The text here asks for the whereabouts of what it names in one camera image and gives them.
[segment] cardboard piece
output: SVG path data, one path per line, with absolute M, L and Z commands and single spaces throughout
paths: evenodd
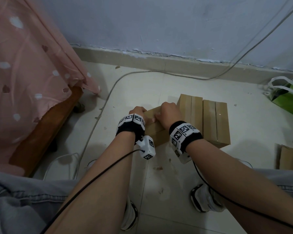
M 203 100 L 203 138 L 217 148 L 230 144 L 227 103 Z
M 278 169 L 293 170 L 293 148 L 282 145 L 279 157 Z
M 194 97 L 181 94 L 177 102 L 182 118 L 185 122 L 191 123 L 199 131 L 203 129 L 203 98 Z M 154 114 L 160 112 L 160 106 L 146 111 L 144 114 L 148 118 L 153 118 Z M 154 146 L 157 147 L 169 141 L 169 134 L 160 124 L 156 121 L 146 126 L 145 135 L 152 137 Z

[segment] pant leg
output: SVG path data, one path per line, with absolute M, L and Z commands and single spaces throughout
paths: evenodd
M 0 173 L 0 233 L 41 232 L 77 182 L 46 182 Z
M 279 188 L 284 190 L 293 198 L 293 171 L 277 169 L 254 169 L 260 172 Z

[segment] baseboard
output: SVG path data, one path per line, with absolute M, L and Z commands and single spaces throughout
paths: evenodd
M 228 63 L 202 62 L 175 56 L 154 56 L 129 51 L 107 50 L 102 48 L 73 48 L 82 61 L 119 65 L 145 70 L 160 70 L 174 74 L 187 74 L 199 77 L 214 77 L 225 71 Z M 293 79 L 293 71 L 273 70 L 262 67 L 237 64 L 220 79 L 266 84 L 276 76 Z

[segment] hand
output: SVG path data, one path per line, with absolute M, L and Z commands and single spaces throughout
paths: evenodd
M 169 131 L 169 128 L 176 121 L 182 121 L 182 115 L 175 103 L 163 102 L 160 107 L 160 113 L 155 114 L 162 126 Z
M 155 118 L 148 118 L 144 112 L 146 112 L 146 109 L 144 107 L 138 107 L 136 106 L 133 110 L 129 111 L 129 114 L 138 114 L 143 117 L 146 125 L 151 124 L 152 122 L 155 122 Z

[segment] wooden bed frame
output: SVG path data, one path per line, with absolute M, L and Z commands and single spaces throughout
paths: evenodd
M 32 133 L 16 148 L 9 164 L 25 170 L 25 177 L 31 175 L 48 146 L 83 94 L 82 88 L 72 87 L 71 96 L 52 107 L 40 120 Z

